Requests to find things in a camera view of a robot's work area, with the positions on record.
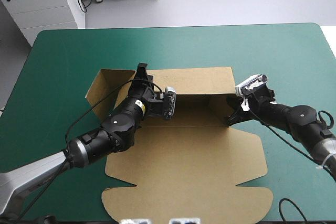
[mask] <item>green mat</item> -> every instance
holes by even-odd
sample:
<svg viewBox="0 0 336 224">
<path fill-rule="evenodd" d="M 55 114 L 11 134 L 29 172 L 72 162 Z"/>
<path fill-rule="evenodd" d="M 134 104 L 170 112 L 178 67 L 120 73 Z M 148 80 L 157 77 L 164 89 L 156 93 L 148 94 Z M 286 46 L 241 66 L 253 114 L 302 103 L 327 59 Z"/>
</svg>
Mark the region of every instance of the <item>green mat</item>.
<svg viewBox="0 0 336 224">
<path fill-rule="evenodd" d="M 336 61 L 316 24 L 44 31 L 0 118 L 0 171 L 64 148 L 67 127 L 89 107 L 85 94 L 99 69 L 136 69 L 139 62 L 149 69 L 232 66 L 236 83 L 264 73 L 279 103 L 336 115 Z M 71 136 L 98 124 L 91 113 Z M 268 174 L 243 186 L 273 191 L 265 220 L 280 219 L 282 197 L 295 201 L 310 220 L 336 219 L 336 185 L 326 172 L 257 122 L 234 127 L 263 141 Z M 26 219 L 54 214 L 59 220 L 110 220 L 101 193 L 121 184 L 105 175 L 105 161 L 59 176 Z M 284 213 L 287 219 L 301 219 L 287 205 Z"/>
</svg>

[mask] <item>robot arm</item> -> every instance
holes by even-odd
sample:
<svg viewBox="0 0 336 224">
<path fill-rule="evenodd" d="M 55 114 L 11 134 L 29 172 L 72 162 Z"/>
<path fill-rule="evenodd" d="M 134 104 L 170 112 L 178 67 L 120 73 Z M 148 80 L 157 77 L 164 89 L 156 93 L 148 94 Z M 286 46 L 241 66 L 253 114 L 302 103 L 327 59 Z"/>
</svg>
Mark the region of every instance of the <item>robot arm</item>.
<svg viewBox="0 0 336 224">
<path fill-rule="evenodd" d="M 160 116 L 169 120 L 174 114 L 176 92 L 154 92 L 153 76 L 140 63 L 128 96 L 100 127 L 69 141 L 68 150 L 45 157 L 8 173 L 0 173 L 0 220 L 18 218 L 23 201 L 32 191 L 54 179 L 60 170 L 84 168 L 110 153 L 123 152 L 134 145 L 134 134 L 141 120 Z"/>
<path fill-rule="evenodd" d="M 266 86 L 264 74 L 251 76 L 236 86 L 238 100 L 228 100 L 236 109 L 229 118 L 229 125 L 248 120 L 257 120 L 290 134 L 300 142 L 319 164 L 327 165 L 336 176 L 336 138 L 329 129 L 333 127 L 332 116 L 325 111 L 318 114 L 306 105 L 289 107 L 275 102 L 274 92 Z M 328 115 L 327 125 L 321 113 Z"/>
</svg>

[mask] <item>cabinet drawer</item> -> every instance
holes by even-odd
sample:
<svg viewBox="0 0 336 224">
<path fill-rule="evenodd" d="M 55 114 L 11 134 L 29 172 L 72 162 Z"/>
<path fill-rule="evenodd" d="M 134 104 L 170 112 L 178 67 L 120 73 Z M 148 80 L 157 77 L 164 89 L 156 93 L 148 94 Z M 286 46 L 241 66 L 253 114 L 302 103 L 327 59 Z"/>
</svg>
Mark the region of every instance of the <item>cabinet drawer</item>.
<svg viewBox="0 0 336 224">
<path fill-rule="evenodd" d="M 12 18 L 20 29 L 75 21 L 68 6 L 15 13 Z"/>
<path fill-rule="evenodd" d="M 32 46 L 36 39 L 36 36 L 40 31 L 44 30 L 59 30 L 59 29 L 77 29 L 76 22 L 67 22 L 61 24 L 53 24 L 48 26 L 39 26 L 39 27 L 32 27 L 21 29 L 22 34 L 26 37 L 28 43 Z"/>
<path fill-rule="evenodd" d="M 10 14 L 67 6 L 67 0 L 1 0 Z"/>
</svg>

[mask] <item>gray floor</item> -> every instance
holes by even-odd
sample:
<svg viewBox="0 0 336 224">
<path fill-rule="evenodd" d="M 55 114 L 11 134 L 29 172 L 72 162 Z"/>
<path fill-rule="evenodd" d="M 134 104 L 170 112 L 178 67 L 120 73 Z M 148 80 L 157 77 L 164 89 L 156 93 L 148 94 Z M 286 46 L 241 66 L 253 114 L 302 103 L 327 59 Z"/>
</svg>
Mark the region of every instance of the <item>gray floor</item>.
<svg viewBox="0 0 336 224">
<path fill-rule="evenodd" d="M 314 22 L 336 25 L 336 0 L 103 0 L 88 8 L 87 28 Z M 0 108 L 30 51 L 0 4 Z"/>
</svg>

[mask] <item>cardboard box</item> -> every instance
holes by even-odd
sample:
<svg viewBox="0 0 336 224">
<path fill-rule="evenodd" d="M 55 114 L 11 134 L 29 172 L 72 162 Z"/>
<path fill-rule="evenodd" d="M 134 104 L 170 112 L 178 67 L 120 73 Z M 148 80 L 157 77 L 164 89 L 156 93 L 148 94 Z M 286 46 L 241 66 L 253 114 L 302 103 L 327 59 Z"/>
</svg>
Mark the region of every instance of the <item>cardboard box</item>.
<svg viewBox="0 0 336 224">
<path fill-rule="evenodd" d="M 115 220 L 149 218 L 168 223 L 171 218 L 199 217 L 202 223 L 256 223 L 271 207 L 268 188 L 237 185 L 267 173 L 258 136 L 225 125 L 232 113 L 226 98 L 235 95 L 230 67 L 149 70 L 162 89 L 177 91 L 170 121 L 147 118 L 135 134 L 135 145 L 111 154 L 108 176 L 137 185 L 108 188 L 102 201 Z M 91 105 L 114 87 L 132 79 L 135 71 L 102 69 L 87 93 Z M 95 108 L 103 120 L 118 96 Z"/>
</svg>

